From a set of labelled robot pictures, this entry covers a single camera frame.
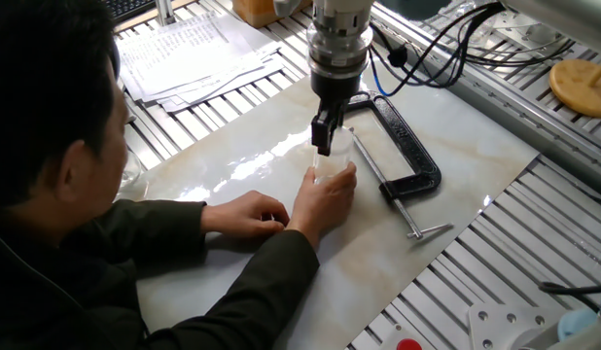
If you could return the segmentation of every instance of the metal rod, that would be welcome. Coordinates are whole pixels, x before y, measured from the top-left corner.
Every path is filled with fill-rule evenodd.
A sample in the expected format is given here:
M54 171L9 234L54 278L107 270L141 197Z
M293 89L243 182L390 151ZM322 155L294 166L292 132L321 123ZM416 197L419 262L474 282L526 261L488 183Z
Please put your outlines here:
M363 144L361 143L361 140L359 140L359 137L357 137L357 135L355 135L353 133L352 134L352 139L354 140L355 145L357 145L357 148L359 149L359 151L361 152L361 154L363 155L363 157L368 161L368 164L370 165L371 170L373 170L374 174L376 174L376 177L378 178L378 181L380 181L381 184L385 183L387 181L387 179L385 179L385 176L382 174L382 172L378 168L378 165L376 165L376 163L374 162L374 160L371 158L370 153L363 146ZM424 234L421 232L421 230L419 229L419 227L417 226L417 224L415 223L415 221L413 220L413 218L410 216L410 214L408 213L407 209L403 205L402 201L399 200L398 198L394 198L393 201L394 201L394 204L396 205L396 208L398 208L398 211L400 211L400 213L402 214L402 216L405 217L405 219L407 220L408 225L413 230L413 232L410 233L408 236L409 237L414 237L414 238L417 238L417 239L424 238Z
M441 229L453 228L453 227L454 227L453 223L443 224L443 225L439 225L437 227L430 227L430 228L422 229L421 230L421 234L426 234L426 233L438 231L438 230L441 230ZM408 236L408 238L414 238L415 237L415 235L413 233L409 233L407 236Z
M156 7L158 8L158 23L161 26L175 23L171 0L156 0Z

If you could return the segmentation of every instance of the white marble surface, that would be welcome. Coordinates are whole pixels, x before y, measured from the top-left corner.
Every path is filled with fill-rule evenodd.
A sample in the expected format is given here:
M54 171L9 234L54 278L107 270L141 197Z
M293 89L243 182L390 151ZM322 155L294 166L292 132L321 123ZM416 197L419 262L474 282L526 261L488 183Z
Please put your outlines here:
M373 89L370 75L364 81ZM409 212L421 228L448 222L454 228L422 241L407 239L406 221L387 206L355 151L359 187L350 219L322 241L322 267L276 348L344 348L537 155L446 90L407 87L391 100L442 171L440 188L407 202ZM141 193L132 196L216 204L257 190L291 210L312 163L309 122L317 106L308 80L301 80L145 174L136 187ZM410 172L370 112L346 123L355 126L388 178ZM250 256L213 249L202 266L139 281L150 329L205 313Z

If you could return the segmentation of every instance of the red cap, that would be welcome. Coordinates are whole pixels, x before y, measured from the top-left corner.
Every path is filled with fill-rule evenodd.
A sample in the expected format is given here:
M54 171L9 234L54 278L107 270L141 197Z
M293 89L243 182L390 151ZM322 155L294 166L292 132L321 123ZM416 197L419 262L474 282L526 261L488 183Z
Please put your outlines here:
M397 350L423 350L421 345L413 339L403 339L398 343Z

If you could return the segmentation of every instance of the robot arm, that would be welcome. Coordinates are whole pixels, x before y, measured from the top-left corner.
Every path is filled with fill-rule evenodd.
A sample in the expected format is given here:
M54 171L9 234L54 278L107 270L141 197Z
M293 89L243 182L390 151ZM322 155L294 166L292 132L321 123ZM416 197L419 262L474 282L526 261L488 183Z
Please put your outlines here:
M292 14L301 0L273 0L281 17ZM408 1L408 7L428 0ZM368 65L372 32L370 11L374 0L314 0L313 23L307 30L311 87L320 97L311 123L312 144L318 153L331 152L333 131L343 123L348 100ZM601 0L500 0L601 53Z
M285 17L300 0L274 0L276 13ZM311 87L320 97L311 123L312 144L318 153L331 152L333 131L343 123L348 100L359 90L368 66L369 28L374 0L315 0L313 23L307 30Z

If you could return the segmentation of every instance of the man's left hand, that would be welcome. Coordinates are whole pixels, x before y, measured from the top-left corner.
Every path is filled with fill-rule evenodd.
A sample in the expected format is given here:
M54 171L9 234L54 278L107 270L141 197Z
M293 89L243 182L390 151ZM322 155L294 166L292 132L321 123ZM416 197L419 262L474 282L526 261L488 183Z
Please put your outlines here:
M251 191L229 203L203 207L201 232L256 237L280 232L289 222L288 212L280 201Z

